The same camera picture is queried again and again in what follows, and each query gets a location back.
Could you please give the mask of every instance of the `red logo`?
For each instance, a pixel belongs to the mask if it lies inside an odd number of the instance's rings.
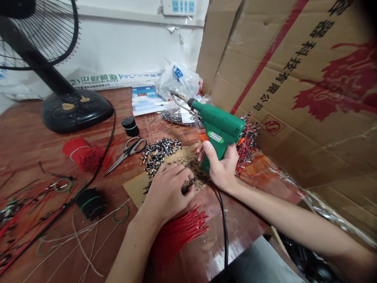
[[[322,81],[301,80],[314,86],[295,96],[292,109],[309,106],[309,113],[319,121],[339,110],[344,113],[364,110],[377,114],[377,58],[373,41],[366,44],[337,44],[331,49],[341,46],[356,47],[356,50],[331,61],[322,70],[325,72]]]
[[[264,118],[260,123],[260,126],[272,136],[276,135],[278,132],[285,128],[284,123],[278,121],[271,115],[267,115],[266,118]]]

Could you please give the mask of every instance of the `green soldering gun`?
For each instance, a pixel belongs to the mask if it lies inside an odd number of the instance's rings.
[[[177,92],[170,92],[172,98],[180,105],[174,96],[179,97],[192,109],[195,109],[199,113],[199,117],[202,118],[205,127],[206,134],[209,141],[216,150],[217,157],[221,160],[227,149],[227,146],[233,143],[237,143],[240,139],[240,135],[245,127],[245,121],[234,117],[233,115],[217,108],[211,104],[201,104],[194,98],[187,99],[183,95]],[[209,174],[210,163],[206,156],[201,164],[202,171]]]

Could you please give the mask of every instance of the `fan grille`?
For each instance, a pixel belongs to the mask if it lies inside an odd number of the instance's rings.
[[[36,0],[31,17],[11,21],[51,65],[67,60],[77,44],[79,20],[75,0]],[[2,38],[0,68],[31,70]]]

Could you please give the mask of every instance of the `wall socket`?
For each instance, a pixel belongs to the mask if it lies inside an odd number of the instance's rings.
[[[197,0],[163,0],[164,15],[192,16],[196,15]]]

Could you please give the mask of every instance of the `forearm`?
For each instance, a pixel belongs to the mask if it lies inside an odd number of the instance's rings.
[[[353,240],[327,220],[294,204],[253,189],[238,180],[230,194],[248,205],[277,230],[323,256],[346,251]]]
[[[229,193],[278,231],[332,262],[348,281],[373,275],[375,255],[324,218],[237,180]]]
[[[141,282],[150,248],[162,224],[139,210],[127,228],[106,283]]]

